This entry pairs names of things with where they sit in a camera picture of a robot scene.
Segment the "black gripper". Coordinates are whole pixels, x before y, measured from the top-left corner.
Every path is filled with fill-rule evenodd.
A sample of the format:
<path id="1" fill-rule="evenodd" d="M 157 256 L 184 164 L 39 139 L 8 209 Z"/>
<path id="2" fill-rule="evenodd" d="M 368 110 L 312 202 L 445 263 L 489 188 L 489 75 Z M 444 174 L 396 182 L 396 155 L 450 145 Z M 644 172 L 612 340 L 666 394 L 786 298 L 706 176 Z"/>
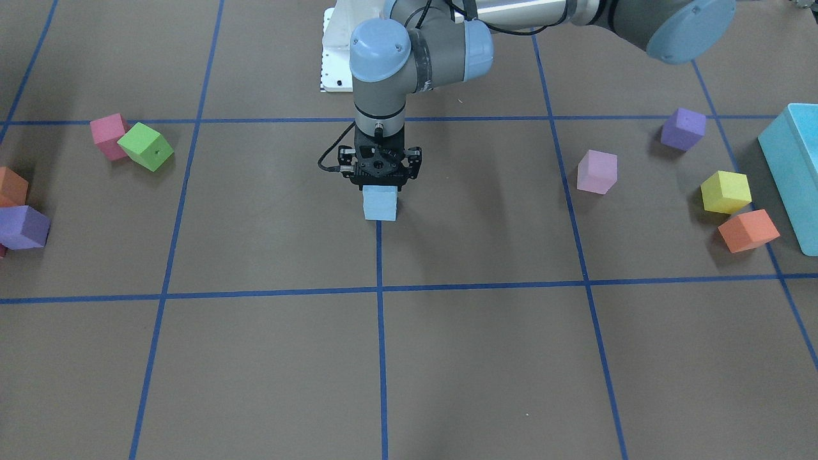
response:
<path id="1" fill-rule="evenodd" d="M 387 150 L 403 151 L 405 149 L 405 132 L 398 131 L 385 137 L 370 136 L 362 131 L 355 132 L 355 148 L 385 148 Z"/>

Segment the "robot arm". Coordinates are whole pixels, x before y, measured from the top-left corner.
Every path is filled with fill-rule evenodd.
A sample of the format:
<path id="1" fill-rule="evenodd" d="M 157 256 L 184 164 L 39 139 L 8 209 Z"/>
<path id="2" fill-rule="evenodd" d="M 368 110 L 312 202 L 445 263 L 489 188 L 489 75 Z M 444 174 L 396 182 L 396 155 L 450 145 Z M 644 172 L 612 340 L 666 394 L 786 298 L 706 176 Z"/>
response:
<path id="1" fill-rule="evenodd" d="M 495 35 L 596 26 L 670 65 L 710 49 L 734 1 L 386 1 L 350 31 L 355 147 L 403 149 L 407 96 L 467 82 L 493 66 Z"/>

